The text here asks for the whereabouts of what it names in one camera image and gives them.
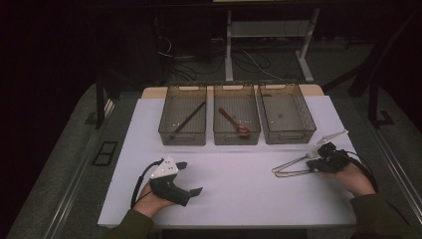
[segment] dark background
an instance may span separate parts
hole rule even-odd
[[[346,37],[353,43],[388,37],[386,32],[391,33],[403,19],[402,14],[408,14],[408,4],[413,1],[383,2],[382,6],[322,8],[315,39]],[[153,15],[146,12],[87,13],[75,3],[46,0],[6,1],[2,5],[0,76],[1,109],[5,113],[1,127],[0,238],[6,237],[88,87],[101,78],[108,95],[118,99],[122,91],[161,86],[166,69],[155,54],[157,35],[165,34],[174,40],[176,49],[206,59],[210,54],[209,39],[224,38],[226,23],[226,14],[221,11],[167,12],[156,25]],[[271,13],[254,12],[253,16],[268,18]],[[240,17],[251,20],[248,16],[251,14],[245,12]],[[386,79],[381,85],[419,128],[422,108],[416,91],[422,82],[421,16],[419,12],[377,73],[378,79]],[[400,88],[396,88],[398,78],[407,79],[399,82]]]

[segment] gray floor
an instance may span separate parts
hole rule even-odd
[[[351,46],[346,50],[345,44],[343,40],[312,42],[307,61],[316,84],[323,86],[353,69],[371,50],[371,46]],[[242,52],[245,51],[271,75],[283,79],[298,79],[299,83],[305,84],[293,55],[293,51],[299,46],[300,43],[295,41],[256,42],[253,45],[235,43],[234,48],[241,51],[234,51],[237,59],[237,64],[234,64],[234,79],[272,79],[269,75],[258,73],[260,70],[251,64],[249,56]],[[179,75],[171,75],[170,81],[224,81],[222,60],[221,55],[213,58],[211,63],[198,62],[195,59],[184,60],[185,67],[177,66]],[[421,162],[417,159],[422,155],[422,134],[384,92],[380,94],[379,107],[389,112],[395,125],[385,125],[380,130],[373,129],[366,118],[367,94],[362,98],[351,98],[347,93],[351,82],[352,79],[325,94],[331,97],[345,128],[349,130],[357,153],[372,168],[380,193],[386,195],[422,235],[421,223],[409,203],[411,198],[403,192],[402,185],[386,162],[391,154],[385,152],[385,147],[378,140],[380,135],[385,138],[387,148],[399,159],[415,190],[421,192]],[[107,229],[98,226],[97,221],[138,96],[139,94],[123,93],[120,100],[114,102],[113,111],[103,127],[95,129],[93,125],[85,124],[89,114],[96,110],[95,88],[87,89],[22,208],[9,238],[44,238],[45,235],[47,238],[102,237]],[[116,154],[110,166],[92,166],[91,161],[103,141],[117,141]],[[308,237],[345,239],[353,231],[354,228],[351,227],[310,228]]]

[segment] wrist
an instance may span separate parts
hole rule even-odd
[[[360,190],[360,191],[357,191],[357,192],[353,192],[354,197],[371,195],[371,194],[376,194],[376,192],[373,188],[368,188],[368,189]]]
[[[161,208],[159,208],[153,202],[138,201],[132,209],[149,218],[152,218],[153,216],[155,216],[155,214],[160,211]]]

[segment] hand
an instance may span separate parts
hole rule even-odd
[[[173,202],[166,199],[159,198],[149,186],[149,182],[140,191],[139,200],[134,204],[133,210],[142,213],[143,215],[152,218],[161,209],[174,205]]]
[[[326,177],[338,180],[341,185],[354,196],[375,194],[372,184],[363,172],[353,163],[349,163],[342,171],[325,173]]]

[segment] brown utensil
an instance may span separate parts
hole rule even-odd
[[[226,111],[224,111],[222,108],[218,109],[218,112],[223,115],[223,117],[225,117],[230,123],[232,123],[237,132],[244,132],[244,133],[249,133],[249,129],[246,128],[245,126],[240,125],[238,122],[236,122],[232,117],[230,117],[229,114],[227,114]]]

